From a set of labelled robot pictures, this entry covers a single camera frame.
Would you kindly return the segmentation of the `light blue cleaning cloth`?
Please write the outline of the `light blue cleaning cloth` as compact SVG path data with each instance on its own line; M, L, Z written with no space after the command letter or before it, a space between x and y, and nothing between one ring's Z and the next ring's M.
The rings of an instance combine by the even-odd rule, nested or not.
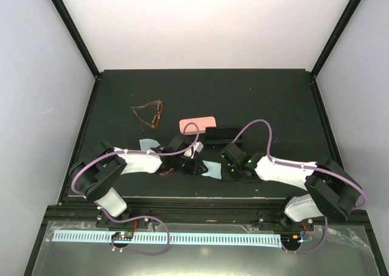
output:
M214 179L222 179L221 174L221 167L222 165L218 162L212 162L212 161L203 161L207 171L205 173L202 173L202 176L208 176Z

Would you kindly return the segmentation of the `red frame sunglasses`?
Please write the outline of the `red frame sunglasses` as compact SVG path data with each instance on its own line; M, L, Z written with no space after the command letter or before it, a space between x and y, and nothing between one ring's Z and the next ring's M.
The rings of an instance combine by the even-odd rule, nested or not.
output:
M170 168L168 171L160 173L161 176L166 176L168 174L174 173L174 168Z

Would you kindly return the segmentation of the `black glasses case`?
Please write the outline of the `black glasses case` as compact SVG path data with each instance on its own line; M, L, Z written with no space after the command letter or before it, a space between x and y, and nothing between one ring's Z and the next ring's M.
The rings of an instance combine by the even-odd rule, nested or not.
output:
M207 127L205 129L205 144L212 147L227 145L233 142L241 130L241 127L236 126Z

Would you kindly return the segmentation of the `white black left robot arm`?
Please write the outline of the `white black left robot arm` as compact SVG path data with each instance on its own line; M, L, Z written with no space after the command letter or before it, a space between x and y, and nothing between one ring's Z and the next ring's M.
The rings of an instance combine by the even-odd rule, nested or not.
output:
M178 134L170 143L146 150L114 148L106 142L73 164L69 171L71 189L103 209L117 227L130 221L131 209L114 188L121 175L130 173L202 175L208 172L198 156L203 149L198 139Z

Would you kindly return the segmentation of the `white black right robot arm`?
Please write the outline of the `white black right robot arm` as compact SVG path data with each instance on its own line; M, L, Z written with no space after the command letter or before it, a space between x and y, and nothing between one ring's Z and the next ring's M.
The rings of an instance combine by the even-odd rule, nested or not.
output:
M224 181L271 181L297 187L307 192L287 198L272 223L291 230L298 223L326 217L335 223L345 223L361 196L360 185L335 161L294 162L255 153L245 153L235 143L220 152L223 160L221 176Z

